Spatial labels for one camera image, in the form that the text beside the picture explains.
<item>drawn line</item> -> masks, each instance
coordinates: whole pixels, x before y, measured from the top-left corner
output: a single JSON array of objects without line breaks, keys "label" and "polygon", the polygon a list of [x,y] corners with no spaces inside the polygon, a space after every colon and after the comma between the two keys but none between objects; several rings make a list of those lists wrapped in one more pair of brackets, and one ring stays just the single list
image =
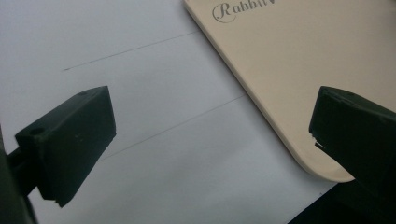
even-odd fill
[{"label": "drawn line", "polygon": [[170,130],[172,130],[172,129],[175,129],[176,127],[181,126],[181,125],[183,125],[183,124],[185,124],[185,123],[188,123],[188,122],[190,122],[190,121],[192,121],[192,120],[194,120],[194,119],[198,119],[198,118],[200,118],[201,116],[203,116],[203,115],[205,115],[205,114],[207,114],[207,113],[210,113],[210,112],[212,112],[212,111],[214,111],[214,110],[216,110],[216,109],[218,109],[218,108],[220,108],[220,107],[222,107],[222,106],[224,106],[224,105],[227,105],[227,104],[229,104],[229,103],[232,103],[232,102],[234,102],[234,101],[236,101],[236,100],[239,100],[240,98],[245,97],[245,96],[247,96],[247,95],[244,93],[243,95],[238,96],[238,97],[236,97],[235,99],[233,99],[233,100],[231,100],[231,101],[229,101],[229,102],[226,102],[226,103],[224,103],[224,104],[222,104],[222,105],[218,105],[218,106],[216,106],[216,107],[214,107],[214,108],[212,108],[212,109],[210,109],[210,110],[207,110],[206,112],[204,112],[204,113],[202,113],[202,114],[199,114],[199,115],[197,115],[197,116],[195,116],[195,117],[192,117],[192,118],[190,118],[190,119],[187,119],[187,120],[185,120],[185,121],[183,121],[183,122],[181,122],[181,123],[179,123],[179,124],[177,124],[177,125],[175,125],[175,126],[173,126],[173,127],[170,127],[170,128],[168,128],[168,129],[162,131],[162,132],[156,133],[156,134],[154,134],[154,135],[152,135],[152,136],[150,136],[150,137],[148,137],[148,138],[146,138],[146,139],[144,139],[144,140],[142,140],[142,141],[140,141],[140,142],[134,143],[134,144],[132,144],[131,146],[124,148],[124,149],[121,150],[121,151],[118,151],[118,152],[115,152],[114,154],[108,155],[107,157],[104,157],[104,158],[102,158],[102,159],[99,160],[99,161],[106,160],[106,159],[108,159],[108,158],[110,158],[110,157],[113,157],[113,156],[115,156],[115,155],[117,155],[117,154],[119,154],[119,153],[121,153],[121,152],[123,152],[123,151],[125,151],[125,150],[127,150],[127,149],[129,149],[129,148],[131,148],[131,147],[135,147],[135,146],[140,145],[140,144],[142,144],[142,143],[144,143],[144,142],[147,142],[149,139],[151,139],[151,138],[153,138],[153,137],[156,137],[156,136],[158,136],[158,135],[160,135],[160,134],[162,134],[162,133],[166,133],[166,132],[168,132],[168,131],[170,131]]},{"label": "drawn line", "polygon": [[180,37],[183,37],[183,36],[186,36],[186,35],[192,35],[192,34],[195,34],[195,33],[198,33],[198,32],[199,32],[199,31],[194,31],[194,32],[191,32],[191,33],[188,33],[188,34],[185,34],[185,35],[178,35],[178,36],[174,36],[174,37],[169,38],[169,39],[165,39],[165,40],[161,40],[161,41],[154,42],[154,43],[151,43],[151,44],[147,44],[147,45],[144,45],[144,46],[140,46],[140,47],[138,47],[138,48],[127,49],[127,50],[125,50],[125,51],[123,51],[123,52],[115,53],[115,54],[108,55],[108,56],[103,57],[103,58],[99,58],[99,59],[92,60],[92,61],[87,62],[87,63],[81,63],[81,64],[74,65],[74,66],[72,66],[72,67],[65,68],[65,69],[62,70],[62,71],[63,71],[63,72],[66,72],[66,71],[69,71],[69,70],[71,70],[71,69],[73,69],[73,68],[81,67],[81,66],[86,65],[86,64],[89,64],[89,63],[96,63],[96,62],[98,62],[98,61],[102,61],[102,60],[104,60],[104,59],[108,59],[108,58],[111,58],[111,57],[114,57],[114,56],[118,56],[118,55],[121,55],[121,54],[124,54],[124,53],[128,53],[128,52],[133,51],[133,50],[136,50],[136,49],[142,49],[142,48],[150,47],[150,46],[153,46],[153,45],[161,44],[161,43],[166,42],[166,41],[169,41],[169,40],[177,39],[177,38],[180,38]]}]

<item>pencil line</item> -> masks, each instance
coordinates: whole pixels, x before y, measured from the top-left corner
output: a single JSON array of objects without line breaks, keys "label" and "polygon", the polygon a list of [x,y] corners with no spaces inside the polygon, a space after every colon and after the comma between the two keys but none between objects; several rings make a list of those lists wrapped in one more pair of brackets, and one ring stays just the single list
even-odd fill
[{"label": "pencil line", "polygon": [[184,121],[180,122],[179,124],[177,124],[177,125],[175,125],[175,126],[173,126],[173,127],[170,127],[170,128],[168,128],[168,129],[166,129],[166,130],[164,130],[164,131],[161,131],[161,132],[159,132],[159,133],[155,133],[154,135],[152,135],[152,136],[150,136],[150,137],[148,137],[148,138],[146,138],[146,139],[144,139],[144,140],[142,140],[142,141],[140,141],[140,142],[134,143],[134,144],[132,144],[131,146],[124,148],[123,150],[120,150],[120,151],[118,151],[118,152],[115,152],[114,154],[108,155],[107,157],[104,157],[104,158],[102,158],[102,159],[99,160],[99,161],[106,160],[106,159],[108,159],[108,158],[110,158],[110,157],[113,157],[113,156],[115,156],[115,155],[117,155],[117,154],[119,154],[119,153],[121,153],[121,152],[123,152],[123,151],[125,151],[125,150],[127,150],[127,149],[129,149],[129,148],[131,148],[131,147],[135,147],[135,146],[140,145],[140,144],[142,144],[142,143],[144,143],[144,142],[147,142],[148,140],[150,140],[150,139],[153,138],[153,137],[156,137],[156,136],[158,136],[158,135],[160,135],[160,134],[162,134],[162,133],[166,133],[166,132],[168,132],[168,131],[170,131],[170,130],[173,130],[173,129],[175,129],[176,127],[181,126],[181,125],[183,125],[183,124],[186,124],[186,123],[188,123],[188,122],[190,122],[190,121],[192,121],[192,120],[194,120],[194,119],[198,119],[198,118],[200,118],[201,116],[203,116],[203,115],[205,115],[205,114],[208,114],[208,113],[210,113],[210,112],[212,112],[212,111],[214,111],[214,110],[216,110],[216,109],[221,108],[222,106],[225,106],[225,105],[227,105],[227,104],[229,104],[229,103],[232,103],[232,102],[234,102],[234,101],[236,101],[236,100],[239,100],[240,98],[243,98],[243,97],[245,97],[245,96],[247,96],[247,95],[244,93],[243,95],[240,95],[240,96],[234,98],[234,99],[231,100],[231,101],[228,101],[228,102],[226,102],[226,103],[224,103],[224,104],[222,104],[222,105],[218,105],[218,106],[216,106],[216,107],[214,107],[214,108],[212,108],[212,109],[210,109],[210,110],[207,110],[207,111],[205,111],[204,113],[199,114],[199,115],[197,115],[197,116],[195,116],[195,117],[192,117],[192,118],[190,118],[190,119],[184,120]]},{"label": "pencil line", "polygon": [[168,39],[165,39],[165,40],[161,40],[161,41],[158,41],[158,42],[154,42],[154,43],[151,43],[151,44],[140,46],[140,47],[137,47],[137,48],[134,48],[134,49],[127,49],[127,50],[125,50],[123,52],[111,54],[111,55],[108,55],[108,56],[103,57],[103,58],[95,59],[95,60],[92,60],[92,61],[89,61],[89,62],[86,62],[86,63],[80,63],[80,64],[77,64],[77,65],[65,68],[63,70],[63,72],[66,72],[66,71],[69,71],[71,69],[74,69],[74,68],[77,68],[77,67],[81,67],[83,65],[87,65],[87,64],[90,64],[90,63],[96,63],[96,62],[102,61],[104,59],[108,59],[108,58],[111,58],[111,57],[114,57],[114,56],[118,56],[118,55],[121,55],[121,54],[124,54],[124,53],[128,53],[128,52],[131,52],[131,51],[136,50],[136,49],[143,49],[143,48],[150,47],[150,46],[153,46],[153,45],[161,44],[161,43],[169,41],[169,40],[181,38],[181,37],[186,36],[186,35],[193,35],[193,34],[198,33],[198,32],[199,31],[194,31],[194,32],[191,32],[191,33],[188,33],[188,34],[174,36],[174,37],[171,37],[171,38],[168,38]]}]

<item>cutting board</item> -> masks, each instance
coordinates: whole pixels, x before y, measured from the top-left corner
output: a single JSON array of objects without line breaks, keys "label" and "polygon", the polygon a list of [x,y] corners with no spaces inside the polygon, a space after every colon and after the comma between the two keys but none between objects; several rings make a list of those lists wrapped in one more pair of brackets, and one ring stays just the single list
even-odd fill
[{"label": "cutting board", "polygon": [[396,1],[185,0],[291,155],[310,174],[353,179],[308,132],[320,86],[396,111]]}]

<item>beige board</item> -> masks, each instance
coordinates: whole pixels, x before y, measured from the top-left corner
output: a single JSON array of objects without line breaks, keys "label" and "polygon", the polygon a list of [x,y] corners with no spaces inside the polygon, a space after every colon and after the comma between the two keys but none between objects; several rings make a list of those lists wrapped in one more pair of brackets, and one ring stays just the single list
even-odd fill
[{"label": "beige board", "polygon": [[308,132],[320,86],[396,111],[396,1],[185,0],[292,156],[316,176],[353,179]]}]

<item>white paper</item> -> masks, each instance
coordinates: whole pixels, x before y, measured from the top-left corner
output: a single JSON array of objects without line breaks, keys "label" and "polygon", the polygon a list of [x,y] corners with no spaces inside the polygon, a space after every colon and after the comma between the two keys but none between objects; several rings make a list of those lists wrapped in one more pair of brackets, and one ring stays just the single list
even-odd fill
[{"label": "white paper", "polygon": [[285,223],[333,183],[303,171],[179,0],[1,1],[0,123],[14,135],[107,85],[117,136],[45,223]]}]

